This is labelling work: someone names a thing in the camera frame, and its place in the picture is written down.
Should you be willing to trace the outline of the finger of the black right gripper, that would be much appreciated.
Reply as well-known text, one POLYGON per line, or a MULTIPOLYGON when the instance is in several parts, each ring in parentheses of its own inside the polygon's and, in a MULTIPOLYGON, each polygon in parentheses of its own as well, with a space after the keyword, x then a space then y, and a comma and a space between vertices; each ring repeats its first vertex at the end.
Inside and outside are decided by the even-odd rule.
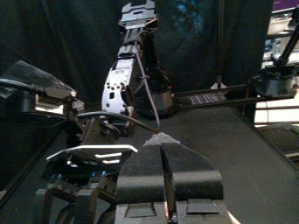
POLYGON ((93 224, 97 199, 116 203, 116 195, 102 188, 80 189, 74 194, 54 188, 38 189, 33 199, 33 224, 50 224, 53 198, 68 202, 53 224, 93 224))

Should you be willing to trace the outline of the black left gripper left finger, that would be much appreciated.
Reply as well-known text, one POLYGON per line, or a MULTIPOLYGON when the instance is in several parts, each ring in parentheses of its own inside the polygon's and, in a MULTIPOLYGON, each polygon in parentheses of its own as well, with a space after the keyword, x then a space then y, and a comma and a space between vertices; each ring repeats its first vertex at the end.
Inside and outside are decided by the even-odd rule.
POLYGON ((154 134, 121 166, 116 181, 116 224, 166 224, 162 140, 164 133, 154 134))

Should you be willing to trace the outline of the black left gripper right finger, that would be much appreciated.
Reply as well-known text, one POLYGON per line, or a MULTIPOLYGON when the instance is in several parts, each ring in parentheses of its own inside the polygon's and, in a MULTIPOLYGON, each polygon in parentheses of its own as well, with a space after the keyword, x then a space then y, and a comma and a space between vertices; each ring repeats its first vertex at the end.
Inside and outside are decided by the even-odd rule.
POLYGON ((177 224, 232 224, 221 176, 209 160, 164 133, 157 135, 177 224))

